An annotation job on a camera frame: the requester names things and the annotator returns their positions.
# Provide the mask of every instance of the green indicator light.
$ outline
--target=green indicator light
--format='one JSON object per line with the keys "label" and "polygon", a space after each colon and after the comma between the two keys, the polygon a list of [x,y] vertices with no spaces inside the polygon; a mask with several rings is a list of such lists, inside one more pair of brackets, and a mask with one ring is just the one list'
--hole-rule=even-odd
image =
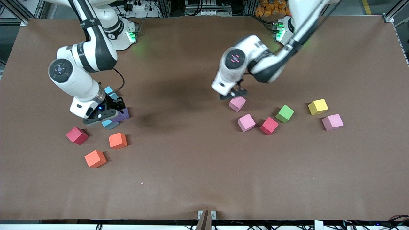
{"label": "green indicator light", "polygon": [[135,42],[135,35],[134,35],[134,33],[132,33],[132,32],[131,32],[131,33],[130,33],[130,32],[127,32],[126,35],[128,36],[128,39],[129,39],[130,42],[132,42],[132,43]]}
{"label": "green indicator light", "polygon": [[280,32],[277,33],[277,41],[281,41],[283,39],[283,35],[285,33],[285,28],[280,30]]}

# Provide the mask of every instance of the metal bracket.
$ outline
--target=metal bracket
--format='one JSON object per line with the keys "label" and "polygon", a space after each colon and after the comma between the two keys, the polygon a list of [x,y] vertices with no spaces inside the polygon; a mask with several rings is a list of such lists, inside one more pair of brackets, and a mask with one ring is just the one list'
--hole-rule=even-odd
{"label": "metal bracket", "polygon": [[196,226],[196,230],[211,230],[211,220],[213,218],[213,213],[214,212],[214,217],[216,217],[216,211],[209,211],[209,210],[202,210],[202,213],[200,214],[200,219],[198,222],[198,225]]}
{"label": "metal bracket", "polygon": [[[203,210],[199,210],[198,211],[198,220],[201,218],[202,214],[203,214]],[[216,219],[216,210],[211,211],[211,219],[212,220],[217,220]]]}
{"label": "metal bracket", "polygon": [[386,17],[386,14],[382,14],[382,17],[383,17],[383,19],[384,19],[384,22],[386,22],[386,23],[393,23],[393,22],[395,22],[395,20],[394,20],[393,18],[387,18],[387,17]]}

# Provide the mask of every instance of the red cube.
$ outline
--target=red cube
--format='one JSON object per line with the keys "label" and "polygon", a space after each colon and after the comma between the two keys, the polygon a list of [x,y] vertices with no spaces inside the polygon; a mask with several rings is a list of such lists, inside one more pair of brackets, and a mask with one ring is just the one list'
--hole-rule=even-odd
{"label": "red cube", "polygon": [[276,121],[271,119],[271,117],[268,117],[267,120],[265,120],[263,125],[260,127],[260,129],[267,135],[271,135],[278,125],[279,124]]}
{"label": "red cube", "polygon": [[66,136],[72,143],[75,144],[82,144],[88,138],[88,135],[78,127],[72,128],[71,131],[66,134]]}

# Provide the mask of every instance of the pink cube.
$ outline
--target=pink cube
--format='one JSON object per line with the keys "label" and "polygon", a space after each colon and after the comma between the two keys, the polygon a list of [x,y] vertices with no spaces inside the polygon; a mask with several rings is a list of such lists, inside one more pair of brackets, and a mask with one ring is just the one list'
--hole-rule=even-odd
{"label": "pink cube", "polygon": [[339,114],[327,116],[322,120],[322,123],[324,123],[325,129],[327,131],[334,130],[341,126],[344,126],[344,123],[342,122]]}
{"label": "pink cube", "polygon": [[246,99],[243,97],[235,97],[230,100],[229,107],[232,108],[234,111],[238,112],[241,107],[243,107],[244,103],[246,102]]}
{"label": "pink cube", "polygon": [[241,130],[245,132],[253,128],[256,125],[256,123],[254,122],[250,114],[247,114],[244,117],[241,117],[240,119],[238,119],[238,125],[240,126]]}

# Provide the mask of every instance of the orange cube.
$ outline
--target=orange cube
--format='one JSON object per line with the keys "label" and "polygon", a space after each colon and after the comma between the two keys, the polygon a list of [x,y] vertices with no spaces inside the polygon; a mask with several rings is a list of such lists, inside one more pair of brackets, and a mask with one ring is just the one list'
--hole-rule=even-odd
{"label": "orange cube", "polygon": [[106,163],[105,156],[101,151],[95,150],[85,156],[85,160],[90,168],[98,168]]}
{"label": "orange cube", "polygon": [[113,149],[120,149],[127,145],[126,137],[123,133],[116,133],[109,137],[109,146]]}

